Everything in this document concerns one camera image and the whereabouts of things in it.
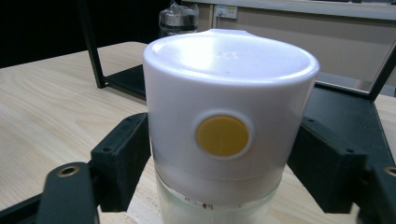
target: electrical outlet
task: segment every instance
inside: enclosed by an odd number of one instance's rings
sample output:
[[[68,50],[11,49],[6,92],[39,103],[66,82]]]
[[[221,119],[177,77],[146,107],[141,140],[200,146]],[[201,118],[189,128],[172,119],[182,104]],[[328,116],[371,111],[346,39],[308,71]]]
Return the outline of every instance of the electrical outlet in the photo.
[[[238,7],[216,5],[215,16],[221,18],[236,19]]]

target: black bar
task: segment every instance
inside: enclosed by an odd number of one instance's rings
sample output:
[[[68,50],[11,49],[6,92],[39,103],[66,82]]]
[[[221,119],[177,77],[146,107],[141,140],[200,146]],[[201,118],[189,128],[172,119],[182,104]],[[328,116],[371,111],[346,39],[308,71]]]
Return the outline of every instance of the black bar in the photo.
[[[102,65],[100,64],[99,53],[96,46],[95,36],[92,29],[90,11],[88,10],[87,0],[76,0],[78,5],[79,19],[81,21],[82,32],[84,33],[85,43],[90,54],[93,73],[95,75],[96,86],[100,89],[106,86]]]

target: white plastic lid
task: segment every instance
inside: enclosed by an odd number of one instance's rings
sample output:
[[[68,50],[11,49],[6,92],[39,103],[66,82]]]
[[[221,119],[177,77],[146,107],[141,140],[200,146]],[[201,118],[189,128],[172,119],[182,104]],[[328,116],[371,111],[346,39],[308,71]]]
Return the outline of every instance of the white plastic lid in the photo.
[[[170,74],[211,83],[274,85],[306,79],[318,71],[316,59],[305,50],[245,31],[177,35],[172,41],[157,40],[148,49],[146,60],[173,69]]]

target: wall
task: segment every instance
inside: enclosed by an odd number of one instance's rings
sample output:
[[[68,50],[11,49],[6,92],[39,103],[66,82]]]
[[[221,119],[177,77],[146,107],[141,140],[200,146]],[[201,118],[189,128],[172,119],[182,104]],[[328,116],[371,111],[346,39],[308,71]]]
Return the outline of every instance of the wall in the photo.
[[[210,4],[200,8],[199,31],[217,27],[246,30],[313,53],[321,71],[372,82],[396,42],[396,22],[239,7],[237,20],[212,18]],[[396,86],[396,71],[388,84]]]

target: transparent container base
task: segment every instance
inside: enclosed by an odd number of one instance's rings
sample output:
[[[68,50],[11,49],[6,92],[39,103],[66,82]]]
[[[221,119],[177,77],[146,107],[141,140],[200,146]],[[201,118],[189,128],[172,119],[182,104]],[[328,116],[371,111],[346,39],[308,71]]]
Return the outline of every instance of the transparent container base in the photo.
[[[255,202],[224,206],[194,202],[166,186],[158,174],[156,177],[164,224],[262,224],[277,189]]]

